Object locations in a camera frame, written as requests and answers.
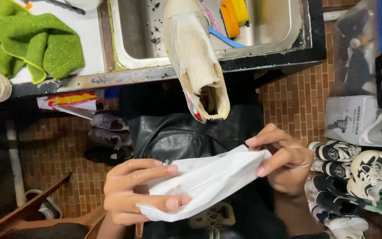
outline white tissue paper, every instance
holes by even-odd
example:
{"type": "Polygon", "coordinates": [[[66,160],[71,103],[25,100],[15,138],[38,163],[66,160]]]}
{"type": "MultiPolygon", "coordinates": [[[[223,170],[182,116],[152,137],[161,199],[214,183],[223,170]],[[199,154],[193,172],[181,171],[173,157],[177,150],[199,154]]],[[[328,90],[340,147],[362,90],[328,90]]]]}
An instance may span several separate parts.
{"type": "Polygon", "coordinates": [[[168,213],[146,203],[136,206],[152,221],[174,222],[192,217],[255,180],[256,169],[271,156],[268,150],[249,152],[241,145],[213,157],[174,160],[172,164],[179,169],[177,176],[150,181],[149,193],[187,194],[193,198],[191,202],[168,213]]]}

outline white box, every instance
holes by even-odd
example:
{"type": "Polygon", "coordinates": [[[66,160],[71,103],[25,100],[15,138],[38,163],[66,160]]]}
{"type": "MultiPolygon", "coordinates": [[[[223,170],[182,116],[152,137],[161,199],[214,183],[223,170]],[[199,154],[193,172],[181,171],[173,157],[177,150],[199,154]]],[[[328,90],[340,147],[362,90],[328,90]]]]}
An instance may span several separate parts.
{"type": "Polygon", "coordinates": [[[376,96],[328,97],[324,136],[355,145],[382,147],[380,143],[365,143],[361,138],[362,130],[375,122],[377,111],[376,96]]]}

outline green microfiber cloth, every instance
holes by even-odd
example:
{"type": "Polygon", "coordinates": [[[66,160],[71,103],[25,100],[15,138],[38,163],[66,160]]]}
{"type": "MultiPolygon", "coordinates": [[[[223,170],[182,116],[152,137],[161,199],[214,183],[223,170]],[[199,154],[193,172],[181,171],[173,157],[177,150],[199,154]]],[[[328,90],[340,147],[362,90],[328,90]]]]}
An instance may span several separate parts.
{"type": "Polygon", "coordinates": [[[32,15],[13,0],[0,0],[0,73],[11,79],[25,64],[33,84],[47,73],[66,77],[85,67],[79,36],[53,14],[32,15]]]}

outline white countertop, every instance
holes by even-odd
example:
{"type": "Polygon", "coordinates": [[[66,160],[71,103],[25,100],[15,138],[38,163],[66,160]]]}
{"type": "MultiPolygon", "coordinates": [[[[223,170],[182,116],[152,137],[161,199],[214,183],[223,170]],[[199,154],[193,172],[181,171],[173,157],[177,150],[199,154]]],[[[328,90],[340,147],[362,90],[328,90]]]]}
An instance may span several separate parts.
{"type": "MultiPolygon", "coordinates": [[[[14,1],[23,6],[25,5],[21,0],[14,1]]],[[[32,14],[52,13],[79,35],[84,53],[85,67],[76,70],[72,74],[84,76],[105,72],[97,9],[86,11],[86,14],[82,15],[45,1],[31,1],[30,3],[33,5],[30,9],[32,14]]],[[[24,67],[10,81],[12,84],[32,82],[32,76],[28,69],[24,67]]]]}

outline sink basin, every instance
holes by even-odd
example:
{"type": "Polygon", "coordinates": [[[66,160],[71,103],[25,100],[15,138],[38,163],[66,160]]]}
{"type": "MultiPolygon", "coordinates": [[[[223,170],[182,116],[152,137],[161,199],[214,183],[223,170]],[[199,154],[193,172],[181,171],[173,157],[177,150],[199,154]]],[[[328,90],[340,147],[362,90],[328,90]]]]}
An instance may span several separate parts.
{"type": "MultiPolygon", "coordinates": [[[[164,46],[163,16],[168,0],[110,0],[114,48],[120,67],[135,69],[170,65],[164,46]]],[[[218,0],[205,0],[222,33],[226,35],[218,0]]],[[[231,48],[210,35],[218,59],[283,52],[310,46],[307,0],[246,0],[249,22],[231,48]]]]}

